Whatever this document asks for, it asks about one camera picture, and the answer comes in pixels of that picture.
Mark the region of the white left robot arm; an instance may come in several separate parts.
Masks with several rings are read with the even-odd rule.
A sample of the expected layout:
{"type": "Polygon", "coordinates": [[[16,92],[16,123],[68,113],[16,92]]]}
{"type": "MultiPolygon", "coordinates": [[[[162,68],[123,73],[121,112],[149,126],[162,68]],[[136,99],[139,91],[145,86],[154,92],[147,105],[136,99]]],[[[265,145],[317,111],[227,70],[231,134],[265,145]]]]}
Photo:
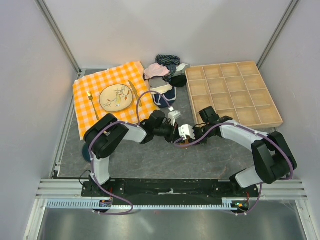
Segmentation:
{"type": "Polygon", "coordinates": [[[169,143],[179,136],[177,119],[181,112],[170,109],[168,116],[160,110],[155,110],[148,119],[140,125],[119,121],[113,114],[108,113],[85,134],[84,141],[89,147],[91,178],[94,180],[92,191],[99,197],[106,196],[110,191],[109,161],[110,156],[123,141],[146,144],[155,136],[163,137],[169,143]]]}

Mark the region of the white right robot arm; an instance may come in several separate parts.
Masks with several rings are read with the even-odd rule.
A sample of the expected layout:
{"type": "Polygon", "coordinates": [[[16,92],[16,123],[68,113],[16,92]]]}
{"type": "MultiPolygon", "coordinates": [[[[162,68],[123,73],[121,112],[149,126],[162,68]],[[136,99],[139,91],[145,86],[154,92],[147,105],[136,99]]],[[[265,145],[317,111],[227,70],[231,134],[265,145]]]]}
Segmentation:
{"type": "Polygon", "coordinates": [[[293,178],[297,162],[280,132],[266,133],[248,128],[230,116],[219,116],[211,106],[201,110],[199,115],[202,123],[192,128],[189,136],[192,140],[204,143],[208,138],[220,137],[252,153],[254,166],[230,178],[234,180],[229,184],[233,196],[242,196],[252,185],[270,185],[293,178]]]}

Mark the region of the brown underwear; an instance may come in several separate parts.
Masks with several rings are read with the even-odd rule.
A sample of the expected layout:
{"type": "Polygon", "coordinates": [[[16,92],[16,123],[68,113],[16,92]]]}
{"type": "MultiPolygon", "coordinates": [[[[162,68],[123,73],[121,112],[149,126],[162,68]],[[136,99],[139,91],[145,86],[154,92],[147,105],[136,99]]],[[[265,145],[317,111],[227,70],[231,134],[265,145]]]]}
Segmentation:
{"type": "Polygon", "coordinates": [[[193,143],[193,142],[194,142],[194,140],[193,140],[191,137],[187,136],[186,139],[183,140],[183,141],[180,143],[180,145],[185,148],[185,145],[189,145],[189,144],[191,144],[191,143],[193,143]]]}

